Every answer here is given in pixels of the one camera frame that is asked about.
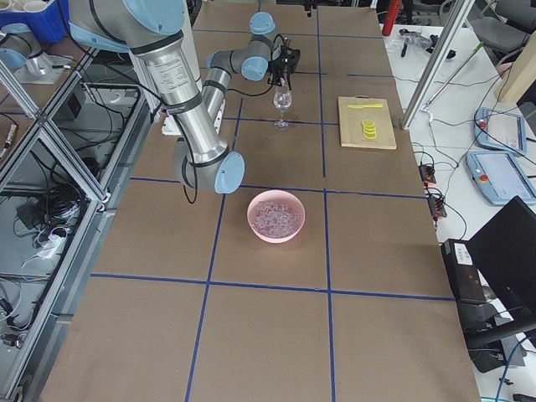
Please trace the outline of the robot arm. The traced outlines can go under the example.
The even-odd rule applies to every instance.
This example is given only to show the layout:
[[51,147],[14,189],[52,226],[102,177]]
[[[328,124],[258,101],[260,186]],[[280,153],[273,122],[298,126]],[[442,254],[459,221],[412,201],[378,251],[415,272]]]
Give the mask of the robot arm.
[[250,42],[243,49],[222,50],[211,54],[202,97],[210,118],[215,121],[233,75],[252,82],[265,81],[266,93],[276,87],[291,85],[291,76],[301,58],[301,51],[291,47],[291,40],[277,32],[268,12],[255,13],[249,21]]
[[140,59],[168,114],[183,137],[176,142],[173,168],[183,185],[233,193],[245,174],[244,158],[229,149],[214,128],[182,50],[187,8],[182,1],[71,1],[70,33],[75,41]]

